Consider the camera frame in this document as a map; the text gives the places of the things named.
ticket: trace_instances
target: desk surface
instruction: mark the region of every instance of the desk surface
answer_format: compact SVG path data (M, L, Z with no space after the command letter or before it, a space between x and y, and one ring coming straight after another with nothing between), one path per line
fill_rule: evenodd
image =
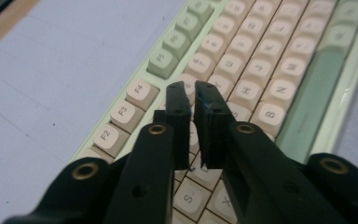
M121 2L40 1L0 40L0 222L35 207L184 1ZM358 96L342 138L358 165Z

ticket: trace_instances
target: mint green keyboard frame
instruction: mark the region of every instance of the mint green keyboard frame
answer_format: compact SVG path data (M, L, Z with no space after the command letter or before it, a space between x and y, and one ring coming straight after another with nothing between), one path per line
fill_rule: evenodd
M185 2L182 9L172 20L172 22L168 25L165 32L160 36L155 46L145 56L144 60L141 62L137 70L129 77L125 86L121 89L120 93L117 95L116 99L106 109L105 113L103 114L103 117L98 121L97 125L93 128L89 136L80 146L79 150L74 155L72 160L74 160L77 157L78 153L81 150L93 147L93 135L96 133L96 131L100 128L101 125L110 122L110 111L112 107L115 105L117 101L124 100L126 98L127 87L135 78L140 78L156 86L159 89L159 95L156 97L155 101L150 106L151 109L146 111L138 127L132 132L126 145L121 149L116 159L119 159L125 156L126 154L128 154L129 152L131 152L132 147L136 141L136 138L138 137L138 133L140 132L140 129L152 120L154 110L158 109L161 103L165 100L166 87L169 84L177 81L178 77L183 73L190 57L197 51L200 42L209 33L210 29L213 26L214 21L219 17L228 0L221 0L220 2L214 2L214 1L210 2L214 8L211 18L208 19L208 21L204 25L204 28L201 30L197 38L193 41L189 50L187 51L181 62L179 62L179 64L176 66L172 75L168 79L162 79L160 77L148 73L147 65L151 52L153 52L153 50L156 48L160 48L164 36L169 31L174 29L174 25L179 15L186 12L186 8L190 2L191 0L187 0ZM289 153L286 153L288 157L300 162L304 162L309 156L309 154L318 153L318 152L332 152L334 150L336 139L339 135L339 131L346 117L346 113L351 105L351 98L355 94L356 88L358 86L358 34L355 37L355 40L352 44L351 51L348 53L347 62L356 62L356 63L345 63L344 67L342 68L342 72L338 84L336 85L336 89L333 93L331 102L328 108L326 109L324 119L319 128L319 132L317 133L316 138L313 141L313 146L311 147L311 150L297 150L297 151L291 150Z

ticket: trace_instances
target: keyboard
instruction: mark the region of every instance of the keyboard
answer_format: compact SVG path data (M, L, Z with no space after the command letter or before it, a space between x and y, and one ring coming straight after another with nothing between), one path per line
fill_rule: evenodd
M236 120L260 126L289 158L332 152L358 83L358 0L187 0L73 160L114 162L164 109L166 87L214 84ZM175 172L172 223L237 223L221 170Z

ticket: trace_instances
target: mechanical keyboard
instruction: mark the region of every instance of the mechanical keyboard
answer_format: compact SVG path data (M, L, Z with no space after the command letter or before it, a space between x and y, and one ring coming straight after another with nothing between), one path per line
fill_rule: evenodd
M165 106L165 89L214 84L236 120L260 126L291 159L331 152L358 83L358 0L187 0L73 160L128 154ZM172 223L237 223L221 170L175 172Z

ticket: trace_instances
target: light green keyboard edge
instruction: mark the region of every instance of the light green keyboard edge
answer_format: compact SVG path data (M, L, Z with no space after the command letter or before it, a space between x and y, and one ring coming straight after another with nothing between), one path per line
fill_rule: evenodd
M106 109L102 118L97 122L93 130L90 132L89 136L81 144L81 146L79 147L78 151L73 156L71 161L77 158L77 155L80 153L81 150L93 146L93 135L96 133L96 131L100 128L102 124L110 122L110 110L112 109L112 107L116 104L116 102L120 100L124 100L126 98L127 87L135 78L140 78L156 86L159 89L159 95L156 97L155 101L150 106L150 108L152 109L146 111L138 127L132 132L130 138L127 140L126 145L118 153L116 160L131 152L132 147L136 141L136 138L138 137L138 133L140 132L141 128L152 120L154 110L158 109L161 103L164 101L166 87L169 84L177 81L178 77L184 71L190 57L197 51L197 48L200 45L200 42L202 41L203 37L205 37L209 33L209 30L212 27L213 22L218 18L218 16L223 11L228 1L229 0L222 0L218 3L210 2L210 4L214 8L211 18L208 19L208 21L204 25L204 28L201 30L197 38L193 41L193 43L191 44L189 50L187 51L181 62L179 62L177 67L174 69L172 75L168 79L162 79L146 71L148 65L148 59L150 58L150 54L153 52L154 49L160 48L165 34L167 34L169 31L171 31L174 28L177 19L179 18L180 15L186 12L186 8L190 4L191 0L187 0L184 3L179 13L167 26L165 32L160 36L159 40L151 48L149 53L145 55L144 60L140 63L137 70L129 77L126 84L122 87L120 93L117 95L116 99L114 99L112 104ZM293 148L281 148L282 151L288 157L296 161L303 162L306 160L309 154L313 154L316 152L332 152L334 150L335 140L339 135L339 130L342 126L342 123L344 122L347 108L351 104L351 98L355 93L355 89L358 83L358 35L356 36L355 42L353 43L351 51L348 54L347 61L357 62L357 64L347 63L342 69L341 77L337 83L336 90L332 96L332 104L330 104L326 110L326 113L324 115L324 120L322 121L322 124L319 128L319 132L315 140L313 141L313 144L311 146L305 147L306 148L305 150L304 149L300 150L303 147L297 147L297 146L302 146L301 142L293 142L293 144L291 144Z

